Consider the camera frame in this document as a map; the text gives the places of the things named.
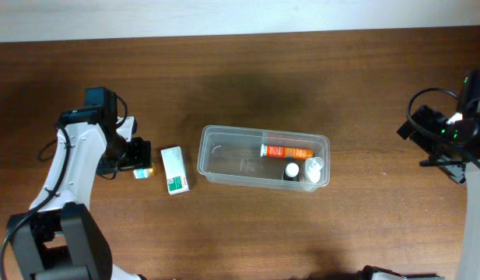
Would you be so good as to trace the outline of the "white squeeze bottle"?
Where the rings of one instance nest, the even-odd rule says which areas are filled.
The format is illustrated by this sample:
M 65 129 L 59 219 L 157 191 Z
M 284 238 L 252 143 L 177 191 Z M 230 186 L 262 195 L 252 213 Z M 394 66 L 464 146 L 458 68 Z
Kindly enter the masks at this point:
M 305 160 L 299 172 L 299 181 L 316 184 L 321 179 L 324 161 L 321 157 L 312 157 Z

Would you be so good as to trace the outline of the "dark bottle white cap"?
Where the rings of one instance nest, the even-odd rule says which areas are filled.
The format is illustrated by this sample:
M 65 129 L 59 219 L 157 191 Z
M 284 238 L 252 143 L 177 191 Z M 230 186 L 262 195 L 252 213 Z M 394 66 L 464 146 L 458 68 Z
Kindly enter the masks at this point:
M 287 181 L 298 181 L 300 168 L 296 163 L 289 163 L 286 165 L 282 179 Z

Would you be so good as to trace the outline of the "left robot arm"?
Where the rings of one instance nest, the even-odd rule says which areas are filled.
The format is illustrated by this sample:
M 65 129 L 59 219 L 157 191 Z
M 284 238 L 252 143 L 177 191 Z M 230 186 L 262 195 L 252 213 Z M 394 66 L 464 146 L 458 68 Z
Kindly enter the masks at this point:
M 101 108 L 63 113 L 53 161 L 27 212 L 12 215 L 10 246 L 24 279 L 140 279 L 113 262 L 89 211 L 94 179 L 151 166 L 151 144 L 134 133 L 134 117 Z

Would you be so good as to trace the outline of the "orange tablet tube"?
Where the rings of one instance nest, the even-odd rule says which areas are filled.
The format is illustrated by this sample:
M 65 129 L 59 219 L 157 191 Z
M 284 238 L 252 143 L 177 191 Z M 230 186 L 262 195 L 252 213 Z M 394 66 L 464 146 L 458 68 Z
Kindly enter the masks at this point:
M 273 157 L 283 159 L 309 159 L 314 155 L 311 149 L 283 147 L 276 145 L 261 145 L 260 157 Z

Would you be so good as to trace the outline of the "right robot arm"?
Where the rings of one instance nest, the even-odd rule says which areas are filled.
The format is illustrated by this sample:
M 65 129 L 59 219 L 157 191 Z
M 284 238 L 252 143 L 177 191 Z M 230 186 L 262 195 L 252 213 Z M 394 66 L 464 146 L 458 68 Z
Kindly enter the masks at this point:
M 455 113 L 431 135 L 412 116 L 406 122 L 411 132 L 421 133 L 433 141 L 444 142 L 463 159 L 459 167 L 467 184 L 467 212 L 457 280 L 480 280 L 480 109 L 465 108 Z

